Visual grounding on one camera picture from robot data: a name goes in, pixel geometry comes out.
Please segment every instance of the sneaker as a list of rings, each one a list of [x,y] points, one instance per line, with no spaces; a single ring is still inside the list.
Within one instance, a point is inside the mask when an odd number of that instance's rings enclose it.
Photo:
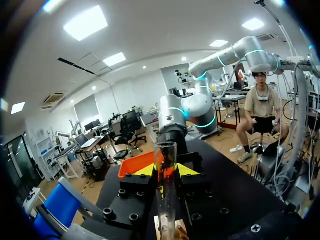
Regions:
[[[241,157],[239,157],[238,162],[240,164],[243,164],[245,161],[252,158],[253,155],[254,154],[252,152],[244,152],[244,154]]]

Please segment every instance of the clear cylinder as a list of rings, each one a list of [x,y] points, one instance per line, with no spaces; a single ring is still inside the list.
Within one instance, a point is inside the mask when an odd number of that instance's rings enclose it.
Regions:
[[[175,239],[177,144],[157,142],[154,144],[154,164],[157,170],[156,198],[158,204],[161,240]]]

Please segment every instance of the black shorts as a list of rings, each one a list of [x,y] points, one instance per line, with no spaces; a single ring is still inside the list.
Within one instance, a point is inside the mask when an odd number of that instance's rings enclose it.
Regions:
[[[252,116],[252,119],[256,120],[256,124],[253,125],[253,131],[248,131],[249,134],[261,133],[261,134],[271,134],[275,126],[273,126],[272,121],[276,120],[275,116],[270,117],[257,117]]]

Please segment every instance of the headphones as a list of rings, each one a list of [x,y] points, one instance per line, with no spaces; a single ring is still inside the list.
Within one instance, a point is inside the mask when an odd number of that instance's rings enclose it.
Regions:
[[[268,101],[269,101],[269,87],[268,87],[268,85],[266,85],[266,87],[267,87],[267,89],[268,89],[268,94],[267,94],[267,96],[259,96],[259,95],[258,95],[258,90],[257,90],[257,85],[255,86],[255,93],[256,93],[256,96],[257,96],[257,98],[258,98],[258,100],[259,100],[260,102],[268,102]]]

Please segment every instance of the window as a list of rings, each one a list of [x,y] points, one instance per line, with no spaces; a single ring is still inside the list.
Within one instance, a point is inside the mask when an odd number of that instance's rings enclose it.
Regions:
[[[94,95],[74,105],[74,109],[81,124],[86,125],[91,123],[92,121],[100,119],[100,114]]]

